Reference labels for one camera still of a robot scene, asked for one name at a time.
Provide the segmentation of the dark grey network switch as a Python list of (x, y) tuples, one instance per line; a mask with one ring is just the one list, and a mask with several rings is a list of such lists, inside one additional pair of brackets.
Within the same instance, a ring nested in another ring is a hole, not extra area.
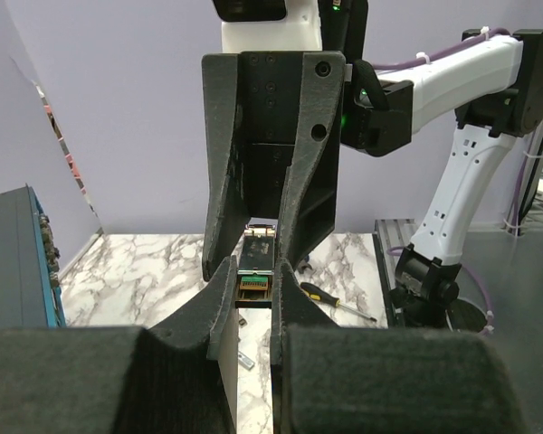
[(66, 326), (60, 257), (34, 189), (0, 193), (0, 328)]

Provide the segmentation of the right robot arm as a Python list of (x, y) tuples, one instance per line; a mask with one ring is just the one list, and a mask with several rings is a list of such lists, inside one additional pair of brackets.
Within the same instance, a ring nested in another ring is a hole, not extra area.
[(222, 50), (202, 60), (209, 204), (203, 277), (236, 245), (240, 307), (327, 295), (294, 271), (334, 229), (338, 153), (408, 145), (447, 112), (451, 154), (402, 249), (389, 302), (404, 326), (446, 327), (462, 248), (491, 178), (543, 119), (543, 30), (484, 27), (411, 61), (363, 59), (365, 1), (218, 1)]

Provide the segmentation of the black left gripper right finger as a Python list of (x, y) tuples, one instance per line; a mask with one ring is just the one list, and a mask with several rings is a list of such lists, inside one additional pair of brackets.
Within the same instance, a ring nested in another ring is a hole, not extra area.
[(277, 433), (526, 433), (519, 399), (482, 337), (424, 328), (342, 327), (274, 270)]

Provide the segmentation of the silver SFP transceiver plug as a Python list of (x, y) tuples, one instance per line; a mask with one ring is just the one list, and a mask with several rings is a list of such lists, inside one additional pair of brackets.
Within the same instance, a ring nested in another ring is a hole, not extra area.
[(238, 308), (271, 308), (275, 269), (274, 225), (248, 225), (237, 271), (235, 306)]

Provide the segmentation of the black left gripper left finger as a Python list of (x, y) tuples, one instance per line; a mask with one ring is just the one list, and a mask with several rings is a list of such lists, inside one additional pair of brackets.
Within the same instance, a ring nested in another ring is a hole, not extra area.
[(0, 329), (0, 433), (233, 433), (237, 264), (152, 328)]

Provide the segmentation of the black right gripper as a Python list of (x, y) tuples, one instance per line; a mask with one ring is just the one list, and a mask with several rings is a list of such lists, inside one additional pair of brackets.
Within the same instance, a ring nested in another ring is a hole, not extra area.
[(345, 65), (341, 52), (202, 59), (209, 183), (205, 281), (252, 218), (276, 220), (280, 212), (279, 257), (294, 268), (334, 230)]

